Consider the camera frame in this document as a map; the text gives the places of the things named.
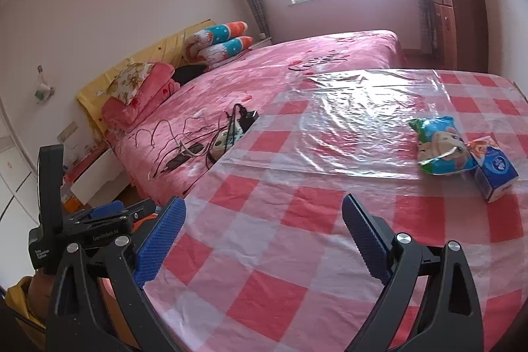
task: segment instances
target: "tissue box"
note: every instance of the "tissue box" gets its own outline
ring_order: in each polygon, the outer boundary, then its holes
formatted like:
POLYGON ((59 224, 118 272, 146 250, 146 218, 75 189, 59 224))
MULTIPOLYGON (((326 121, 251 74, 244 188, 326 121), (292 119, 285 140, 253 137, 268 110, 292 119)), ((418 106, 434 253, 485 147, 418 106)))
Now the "tissue box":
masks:
POLYGON ((478 165, 477 186, 488 203, 494 202, 513 187, 519 175, 492 137, 475 139, 467 146, 478 165))

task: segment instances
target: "pink blanket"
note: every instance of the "pink blanket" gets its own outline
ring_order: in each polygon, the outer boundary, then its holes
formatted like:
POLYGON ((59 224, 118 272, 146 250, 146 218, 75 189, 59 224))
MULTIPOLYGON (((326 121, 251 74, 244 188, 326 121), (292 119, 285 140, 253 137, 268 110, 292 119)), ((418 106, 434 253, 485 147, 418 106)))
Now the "pink blanket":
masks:
POLYGON ((184 126, 184 142, 205 134, 200 141, 207 145, 218 122, 227 123, 224 112, 231 113, 234 103, 266 114, 266 105, 302 75, 404 65, 397 36, 386 30, 319 36, 250 50, 184 85, 138 129, 122 138, 115 153, 139 192, 163 205, 171 196, 184 197, 207 171, 201 157, 153 179, 158 166, 158 171, 163 170, 178 155, 169 153, 177 147, 172 137, 182 139, 177 135, 184 126), (167 121, 158 125, 160 120, 167 121))

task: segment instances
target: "pink checkered tablecloth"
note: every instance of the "pink checkered tablecloth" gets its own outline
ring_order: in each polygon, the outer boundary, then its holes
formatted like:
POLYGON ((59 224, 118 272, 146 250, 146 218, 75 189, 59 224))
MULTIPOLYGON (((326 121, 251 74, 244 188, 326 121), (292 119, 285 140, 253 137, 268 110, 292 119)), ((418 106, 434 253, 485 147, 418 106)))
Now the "pink checkered tablecloth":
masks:
POLYGON ((186 224, 145 292, 191 351, 342 352, 382 291, 341 218, 352 193, 396 232, 462 244, 489 350, 528 292, 527 152, 528 103, 501 77, 299 74, 185 199, 186 224), (469 174, 420 171, 407 121, 443 115, 465 139, 495 138, 520 175, 513 194, 486 204, 469 174))

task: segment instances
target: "plastic bag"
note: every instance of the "plastic bag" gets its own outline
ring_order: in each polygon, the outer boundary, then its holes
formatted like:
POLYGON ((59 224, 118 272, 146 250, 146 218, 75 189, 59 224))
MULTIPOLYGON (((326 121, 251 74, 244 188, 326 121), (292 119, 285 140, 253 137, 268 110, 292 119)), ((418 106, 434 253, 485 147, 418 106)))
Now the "plastic bag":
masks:
POLYGON ((450 175, 475 168, 453 117, 415 118, 409 125, 418 133, 418 163, 423 171, 450 175))

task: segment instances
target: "wall outlet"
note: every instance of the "wall outlet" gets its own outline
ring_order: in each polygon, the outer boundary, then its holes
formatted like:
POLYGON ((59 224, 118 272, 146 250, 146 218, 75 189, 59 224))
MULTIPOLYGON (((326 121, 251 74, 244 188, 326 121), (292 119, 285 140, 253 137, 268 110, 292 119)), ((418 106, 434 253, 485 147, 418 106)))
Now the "wall outlet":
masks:
POLYGON ((57 141, 59 141, 61 144, 64 144, 67 138, 72 136, 73 133, 76 132, 78 129, 77 123, 75 121, 72 121, 68 127, 66 127, 60 134, 57 136, 57 141))

